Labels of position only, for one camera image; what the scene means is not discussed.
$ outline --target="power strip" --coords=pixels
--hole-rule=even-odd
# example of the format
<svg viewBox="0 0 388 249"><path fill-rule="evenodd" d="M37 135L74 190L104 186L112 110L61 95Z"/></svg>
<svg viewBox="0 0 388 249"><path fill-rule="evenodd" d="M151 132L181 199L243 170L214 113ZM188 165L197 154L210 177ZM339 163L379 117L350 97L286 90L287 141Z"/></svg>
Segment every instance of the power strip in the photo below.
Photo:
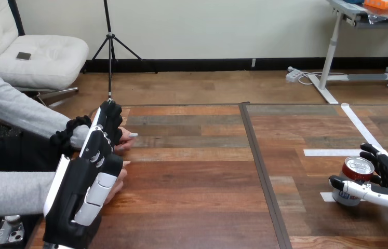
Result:
<svg viewBox="0 0 388 249"><path fill-rule="evenodd" d="M287 82L297 82L299 77L301 77L303 73L299 71L298 69L294 69L290 73L286 75L286 81Z"/></svg>

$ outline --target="tripod leg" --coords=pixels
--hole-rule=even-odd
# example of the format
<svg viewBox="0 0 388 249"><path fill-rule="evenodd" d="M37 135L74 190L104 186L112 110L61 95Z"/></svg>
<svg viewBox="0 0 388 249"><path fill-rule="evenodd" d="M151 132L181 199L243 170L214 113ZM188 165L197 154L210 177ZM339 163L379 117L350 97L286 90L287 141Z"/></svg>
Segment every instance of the tripod leg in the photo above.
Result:
<svg viewBox="0 0 388 249"><path fill-rule="evenodd" d="M121 42L121 40L117 39L117 37L114 36L114 39L120 43L124 48L126 48L130 53L132 53L137 59L139 59L141 62L145 62L147 66L149 66L155 73L157 73L157 69L154 66L151 66L149 63L144 61L140 56L138 56L136 53L134 53L131 49L129 49L124 43Z"/></svg>
<svg viewBox="0 0 388 249"><path fill-rule="evenodd" d="M108 46L108 99L111 99L111 51L112 51L112 46L113 46L113 39L108 39L109 40L109 46Z"/></svg>
<svg viewBox="0 0 388 249"><path fill-rule="evenodd" d="M116 54L114 53L114 43L113 43L113 40L111 39L111 58L113 58L113 69L111 70L111 74L113 74L113 72L116 70L116 65L117 65L117 61L116 61Z"/></svg>
<svg viewBox="0 0 388 249"><path fill-rule="evenodd" d="M105 43L106 43L107 40L108 40L108 37L105 38L105 40L103 41L103 43L102 43L102 45L100 46L99 50L96 52L95 56L93 56L93 59L91 59L92 61L93 61L94 59L96 59L97 55L100 53L100 50L102 50L103 46L105 46Z"/></svg>

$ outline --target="human hand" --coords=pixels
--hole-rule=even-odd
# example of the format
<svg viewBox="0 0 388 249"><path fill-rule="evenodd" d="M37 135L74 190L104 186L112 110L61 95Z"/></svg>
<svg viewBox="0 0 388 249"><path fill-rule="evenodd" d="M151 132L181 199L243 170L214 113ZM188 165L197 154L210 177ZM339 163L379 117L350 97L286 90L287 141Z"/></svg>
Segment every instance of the human hand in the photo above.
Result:
<svg viewBox="0 0 388 249"><path fill-rule="evenodd" d="M123 127L119 127L122 130L122 137L119 141L119 145L114 146L114 152L117 155L123 155L126 151L131 150L132 146L136 142L135 137L129 137L131 134L130 131Z"/></svg>
<svg viewBox="0 0 388 249"><path fill-rule="evenodd" d="M108 196L106 197L105 199L105 202L104 202L104 205L108 204L111 199L122 189L122 187L124 186L124 178L128 175L128 173L126 172L126 169L125 169L125 166L130 164L131 162L129 161L125 161L124 164L123 164L123 169L121 170L121 173L119 174L119 176L117 177L117 180L116 182L114 183L113 187L111 188L110 190L110 193L108 193Z"/></svg>

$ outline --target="person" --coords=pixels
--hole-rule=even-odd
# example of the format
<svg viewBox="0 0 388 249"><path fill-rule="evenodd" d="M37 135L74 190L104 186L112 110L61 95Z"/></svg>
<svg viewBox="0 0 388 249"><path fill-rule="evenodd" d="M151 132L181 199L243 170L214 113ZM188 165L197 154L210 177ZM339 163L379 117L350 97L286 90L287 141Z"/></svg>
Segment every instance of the person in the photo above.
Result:
<svg viewBox="0 0 388 249"><path fill-rule="evenodd" d="M56 131L65 130L70 119L0 78L0 120L24 130L16 137L0 140L0 217L41 214L59 161L55 151L49 152L49 138ZM115 146L117 154L130 150L135 142L129 131L121 129L123 135ZM86 125L73 130L70 144L74 149L82 147L88 130ZM122 189L126 175L122 169L106 203Z"/></svg>

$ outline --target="metal table frame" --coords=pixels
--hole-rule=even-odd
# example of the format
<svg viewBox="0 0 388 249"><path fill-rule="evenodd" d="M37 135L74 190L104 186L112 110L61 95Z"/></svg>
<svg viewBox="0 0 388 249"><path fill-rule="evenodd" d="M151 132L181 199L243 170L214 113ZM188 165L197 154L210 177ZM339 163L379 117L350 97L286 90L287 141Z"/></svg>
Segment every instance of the metal table frame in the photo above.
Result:
<svg viewBox="0 0 388 249"><path fill-rule="evenodd" d="M360 6L349 4L343 0L328 0L333 7L333 13L336 14L335 30L330 40L327 57L325 59L324 69L321 78L318 79L316 75L309 75L309 79L313 85L324 97L329 104L338 104L338 101L331 95L326 88L327 81L351 81L351 80L388 80L388 73L386 74L350 74L350 75L329 75L331 63L335 55L336 46L338 43L339 29L341 21L345 21L357 29L388 29L388 22L370 24L367 13Z"/></svg>

